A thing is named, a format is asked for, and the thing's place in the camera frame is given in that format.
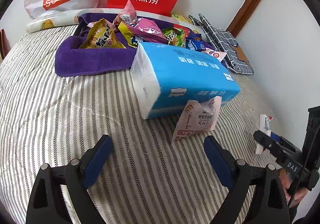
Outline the pink snack bag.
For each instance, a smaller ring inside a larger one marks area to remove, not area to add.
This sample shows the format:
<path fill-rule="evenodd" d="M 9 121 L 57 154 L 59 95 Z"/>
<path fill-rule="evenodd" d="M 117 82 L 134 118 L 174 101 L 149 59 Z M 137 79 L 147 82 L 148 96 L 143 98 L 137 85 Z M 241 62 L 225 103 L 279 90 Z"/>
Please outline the pink snack bag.
<path fill-rule="evenodd" d="M 137 19 L 136 10 L 133 4 L 131 3 L 131 1 L 127 0 L 127 3 L 124 9 L 122 9 L 114 19 L 113 25 L 117 28 L 121 22 L 129 24 L 135 21 L 136 19 Z"/>

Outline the green snack packet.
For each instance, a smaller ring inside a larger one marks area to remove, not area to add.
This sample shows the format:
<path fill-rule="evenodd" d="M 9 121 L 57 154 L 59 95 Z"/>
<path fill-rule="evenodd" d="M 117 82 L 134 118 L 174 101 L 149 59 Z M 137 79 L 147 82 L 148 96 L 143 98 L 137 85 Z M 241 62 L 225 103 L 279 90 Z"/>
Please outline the green snack packet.
<path fill-rule="evenodd" d="M 185 48 L 185 33 L 181 28 L 166 28 L 162 30 L 163 35 L 168 40 L 169 45 Z"/>

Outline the rolled fruit print mat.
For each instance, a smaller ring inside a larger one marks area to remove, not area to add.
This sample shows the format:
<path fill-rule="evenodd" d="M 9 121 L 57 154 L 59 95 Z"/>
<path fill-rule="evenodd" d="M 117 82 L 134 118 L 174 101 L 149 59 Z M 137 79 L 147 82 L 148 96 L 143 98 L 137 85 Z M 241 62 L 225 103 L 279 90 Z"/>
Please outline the rolled fruit print mat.
<path fill-rule="evenodd" d="M 121 9 L 119 8 L 88 8 L 62 11 L 32 20 L 26 25 L 26 31 L 27 33 L 33 33 L 48 28 L 76 25 L 79 24 L 78 17 L 86 13 L 117 15 L 120 11 Z"/>

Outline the blue tissue pack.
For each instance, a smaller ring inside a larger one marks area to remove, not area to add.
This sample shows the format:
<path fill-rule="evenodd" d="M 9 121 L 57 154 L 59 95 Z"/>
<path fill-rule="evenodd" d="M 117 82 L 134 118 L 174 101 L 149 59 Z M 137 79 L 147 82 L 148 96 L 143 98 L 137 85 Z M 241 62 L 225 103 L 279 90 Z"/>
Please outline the blue tissue pack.
<path fill-rule="evenodd" d="M 240 92 L 217 58 L 160 43 L 138 44 L 130 74 L 143 119 L 179 114 L 189 100 L 226 104 Z"/>

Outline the yellow triangular snack packet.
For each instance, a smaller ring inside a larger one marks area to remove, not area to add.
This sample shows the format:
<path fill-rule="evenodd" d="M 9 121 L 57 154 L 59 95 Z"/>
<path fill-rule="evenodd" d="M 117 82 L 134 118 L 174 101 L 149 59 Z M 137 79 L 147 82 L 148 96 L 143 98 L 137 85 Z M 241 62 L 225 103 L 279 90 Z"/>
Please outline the yellow triangular snack packet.
<path fill-rule="evenodd" d="M 89 48 L 121 48 L 125 46 L 117 39 L 114 25 L 106 19 L 90 23 L 91 29 L 80 49 Z"/>

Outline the blue snack packet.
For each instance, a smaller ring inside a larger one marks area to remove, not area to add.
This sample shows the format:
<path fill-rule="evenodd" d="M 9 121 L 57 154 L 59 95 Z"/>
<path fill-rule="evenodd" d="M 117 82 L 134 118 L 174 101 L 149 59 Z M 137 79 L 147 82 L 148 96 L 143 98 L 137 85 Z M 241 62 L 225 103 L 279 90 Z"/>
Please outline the blue snack packet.
<path fill-rule="evenodd" d="M 202 41 L 201 34 L 194 34 L 194 35 L 188 36 L 185 39 L 185 44 L 186 44 L 186 48 L 189 50 L 194 50 L 198 52 L 202 52 L 206 50 L 206 47 Z"/>

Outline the large magenta snack bag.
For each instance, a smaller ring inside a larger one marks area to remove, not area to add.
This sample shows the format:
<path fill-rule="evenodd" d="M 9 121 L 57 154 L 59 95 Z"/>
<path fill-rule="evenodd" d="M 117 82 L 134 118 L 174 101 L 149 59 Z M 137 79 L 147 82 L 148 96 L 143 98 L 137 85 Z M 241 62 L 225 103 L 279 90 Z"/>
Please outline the large magenta snack bag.
<path fill-rule="evenodd" d="M 162 43 L 165 45 L 169 43 L 155 21 L 146 18 L 138 18 L 131 23 L 121 21 L 118 30 L 127 41 L 127 44 L 133 48 L 137 48 L 141 42 Z"/>

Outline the white pink snack packet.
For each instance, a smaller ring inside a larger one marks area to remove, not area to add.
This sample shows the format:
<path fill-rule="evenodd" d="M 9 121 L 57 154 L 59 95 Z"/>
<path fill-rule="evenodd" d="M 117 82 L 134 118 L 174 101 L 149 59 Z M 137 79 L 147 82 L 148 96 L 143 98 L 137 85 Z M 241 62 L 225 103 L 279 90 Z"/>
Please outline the white pink snack packet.
<path fill-rule="evenodd" d="M 205 102 L 189 100 L 183 109 L 172 141 L 214 130 L 221 109 L 222 97 L 216 96 Z"/>

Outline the grey checked folded cloth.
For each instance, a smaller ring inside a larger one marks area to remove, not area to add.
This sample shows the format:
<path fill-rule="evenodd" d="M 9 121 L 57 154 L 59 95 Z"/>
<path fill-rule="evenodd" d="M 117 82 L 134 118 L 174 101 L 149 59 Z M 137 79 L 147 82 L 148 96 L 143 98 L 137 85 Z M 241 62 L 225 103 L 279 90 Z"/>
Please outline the grey checked folded cloth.
<path fill-rule="evenodd" d="M 237 74 L 254 75 L 251 64 L 230 32 L 213 27 L 202 14 L 199 14 L 199 20 L 191 15 L 189 19 L 195 26 L 202 28 L 212 46 L 226 54 L 224 61 L 230 71 Z"/>

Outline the small white striped packet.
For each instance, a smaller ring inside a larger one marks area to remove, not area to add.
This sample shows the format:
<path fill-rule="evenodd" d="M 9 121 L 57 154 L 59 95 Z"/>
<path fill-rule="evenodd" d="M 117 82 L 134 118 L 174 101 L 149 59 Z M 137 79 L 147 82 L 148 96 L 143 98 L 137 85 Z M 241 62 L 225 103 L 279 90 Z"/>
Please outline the small white striped packet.
<path fill-rule="evenodd" d="M 267 116 L 265 114 L 260 115 L 260 122 L 259 122 L 259 130 L 263 132 L 264 134 L 268 135 L 269 137 L 271 136 L 271 127 L 270 127 L 270 121 L 273 119 L 271 116 Z M 256 155 L 260 155 L 264 152 L 265 148 L 257 143 Z"/>

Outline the yellow tea drink pack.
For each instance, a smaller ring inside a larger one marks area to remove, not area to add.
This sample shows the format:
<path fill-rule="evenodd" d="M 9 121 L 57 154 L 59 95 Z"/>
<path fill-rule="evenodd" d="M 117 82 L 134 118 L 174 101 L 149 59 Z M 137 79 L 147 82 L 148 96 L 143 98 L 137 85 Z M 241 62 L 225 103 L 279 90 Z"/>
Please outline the yellow tea drink pack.
<path fill-rule="evenodd" d="M 194 22 L 192 21 L 192 19 L 189 16 L 185 16 L 185 15 L 182 15 L 182 14 L 177 14 L 175 12 L 171 12 L 170 13 L 170 17 L 173 18 L 173 19 L 176 19 L 178 21 L 186 22 L 186 23 L 189 23 L 189 24 L 194 24 Z"/>

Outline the pink white candy packet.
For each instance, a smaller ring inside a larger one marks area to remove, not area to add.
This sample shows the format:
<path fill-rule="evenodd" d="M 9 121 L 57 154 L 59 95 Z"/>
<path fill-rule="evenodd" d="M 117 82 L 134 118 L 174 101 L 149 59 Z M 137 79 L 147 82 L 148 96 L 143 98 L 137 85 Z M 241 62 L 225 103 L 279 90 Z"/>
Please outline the pink white candy packet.
<path fill-rule="evenodd" d="M 216 59 L 218 59 L 220 62 L 222 62 L 222 60 L 226 57 L 226 53 L 225 52 L 220 52 L 217 50 L 213 50 L 210 48 L 206 48 L 205 50 L 202 51 L 205 54 L 208 54 Z"/>

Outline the purple towel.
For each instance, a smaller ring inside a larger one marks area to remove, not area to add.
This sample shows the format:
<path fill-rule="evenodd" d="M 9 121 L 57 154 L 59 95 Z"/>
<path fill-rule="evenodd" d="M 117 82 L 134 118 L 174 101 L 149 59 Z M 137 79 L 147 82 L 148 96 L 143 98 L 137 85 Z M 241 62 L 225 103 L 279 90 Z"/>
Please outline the purple towel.
<path fill-rule="evenodd" d="M 110 20 L 114 17 L 114 14 L 107 13 L 80 15 L 74 35 L 64 40 L 56 51 L 56 75 L 61 77 L 98 75 L 131 68 L 137 49 L 127 45 L 122 35 L 119 35 L 118 39 L 124 48 L 80 48 L 85 42 L 89 22 L 100 18 Z"/>

